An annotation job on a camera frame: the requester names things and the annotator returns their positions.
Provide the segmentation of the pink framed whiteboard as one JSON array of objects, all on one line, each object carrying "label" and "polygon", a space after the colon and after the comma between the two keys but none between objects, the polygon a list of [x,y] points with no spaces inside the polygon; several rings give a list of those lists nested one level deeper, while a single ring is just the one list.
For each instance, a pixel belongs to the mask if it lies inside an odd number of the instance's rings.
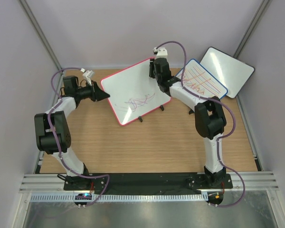
[{"label": "pink framed whiteboard", "polygon": [[171,98],[161,92],[155,79],[149,77],[150,59],[145,59],[101,80],[110,95],[109,104],[121,126],[167,104]]}]

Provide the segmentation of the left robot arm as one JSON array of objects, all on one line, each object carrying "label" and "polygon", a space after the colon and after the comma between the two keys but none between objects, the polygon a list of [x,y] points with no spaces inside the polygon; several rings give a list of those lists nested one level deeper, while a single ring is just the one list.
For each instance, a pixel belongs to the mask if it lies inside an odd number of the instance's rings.
[{"label": "left robot arm", "polygon": [[34,116],[37,147],[52,155],[64,167],[66,175],[57,176],[65,182],[64,190],[87,190],[92,185],[92,179],[86,165],[71,148],[67,117],[78,108],[81,100],[97,102],[109,98],[110,95],[93,80],[80,86],[77,76],[66,76],[63,84],[64,94],[55,106]]}]

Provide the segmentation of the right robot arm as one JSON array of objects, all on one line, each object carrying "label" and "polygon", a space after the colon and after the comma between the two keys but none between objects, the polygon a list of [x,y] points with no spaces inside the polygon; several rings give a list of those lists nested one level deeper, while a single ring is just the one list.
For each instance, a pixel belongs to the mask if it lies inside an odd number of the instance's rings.
[{"label": "right robot arm", "polygon": [[186,91],[181,79],[171,74],[165,58],[151,58],[149,77],[157,81],[163,93],[180,100],[193,110],[195,128],[205,146],[205,184],[210,188],[219,186],[226,177],[226,168],[222,164],[221,137],[227,124],[220,99],[216,96],[209,100],[200,99]]}]

